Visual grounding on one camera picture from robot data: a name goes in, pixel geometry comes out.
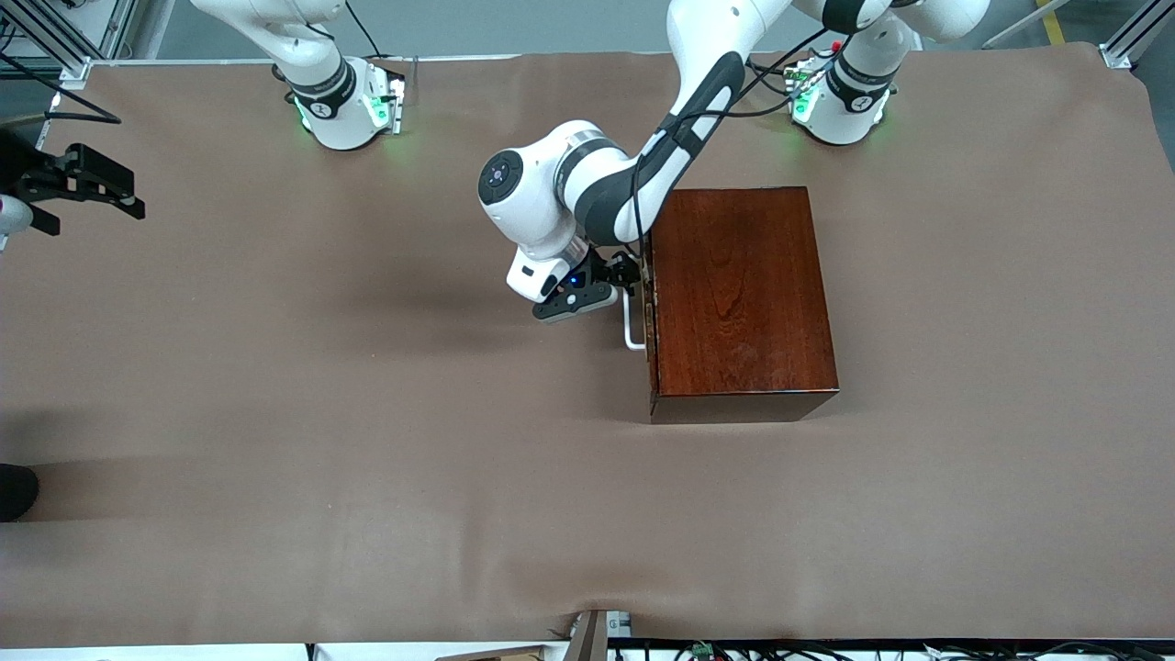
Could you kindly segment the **dark red-brown wooden cabinet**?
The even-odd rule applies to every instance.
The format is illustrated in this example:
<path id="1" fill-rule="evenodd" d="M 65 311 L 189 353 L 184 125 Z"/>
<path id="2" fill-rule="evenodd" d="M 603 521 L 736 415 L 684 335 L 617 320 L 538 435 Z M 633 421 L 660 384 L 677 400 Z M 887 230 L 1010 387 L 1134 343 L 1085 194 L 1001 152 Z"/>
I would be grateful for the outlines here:
<path id="1" fill-rule="evenodd" d="M 839 393 L 805 187 L 676 189 L 651 232 L 654 424 L 798 421 Z"/>

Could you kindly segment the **brown table cover sheet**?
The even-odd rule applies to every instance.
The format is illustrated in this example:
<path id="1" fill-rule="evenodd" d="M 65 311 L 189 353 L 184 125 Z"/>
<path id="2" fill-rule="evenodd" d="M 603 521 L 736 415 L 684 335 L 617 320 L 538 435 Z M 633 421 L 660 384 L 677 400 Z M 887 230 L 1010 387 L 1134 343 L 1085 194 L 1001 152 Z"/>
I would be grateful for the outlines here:
<path id="1" fill-rule="evenodd" d="M 264 65 L 98 67 L 147 218 L 0 255 L 0 647 L 1175 638 L 1175 174 L 1094 47 L 916 50 L 853 148 L 723 122 L 683 186 L 810 188 L 841 390 L 649 423 L 616 306 L 505 285 L 488 156 L 633 150 L 667 55 L 423 62 L 407 131 L 308 137 Z"/>

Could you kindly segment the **light wood drawer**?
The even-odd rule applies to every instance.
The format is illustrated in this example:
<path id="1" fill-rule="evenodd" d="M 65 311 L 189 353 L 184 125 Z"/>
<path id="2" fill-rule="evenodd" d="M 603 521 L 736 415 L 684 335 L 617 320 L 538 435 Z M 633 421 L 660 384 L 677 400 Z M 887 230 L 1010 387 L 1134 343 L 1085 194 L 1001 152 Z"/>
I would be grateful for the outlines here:
<path id="1" fill-rule="evenodd" d="M 654 284 L 654 247 L 652 232 L 642 236 L 643 265 L 643 343 L 649 372 L 649 417 L 654 421 L 654 411 L 660 394 L 660 367 L 657 352 L 657 285 Z"/>

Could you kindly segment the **black shoe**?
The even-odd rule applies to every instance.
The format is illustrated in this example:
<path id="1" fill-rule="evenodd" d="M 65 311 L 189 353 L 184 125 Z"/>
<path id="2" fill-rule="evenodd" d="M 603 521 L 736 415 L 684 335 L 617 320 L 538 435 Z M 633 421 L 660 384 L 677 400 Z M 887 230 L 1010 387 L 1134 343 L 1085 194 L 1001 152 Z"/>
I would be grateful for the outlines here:
<path id="1" fill-rule="evenodd" d="M 0 463 L 0 522 L 13 522 L 28 513 L 39 494 L 33 468 Z"/>

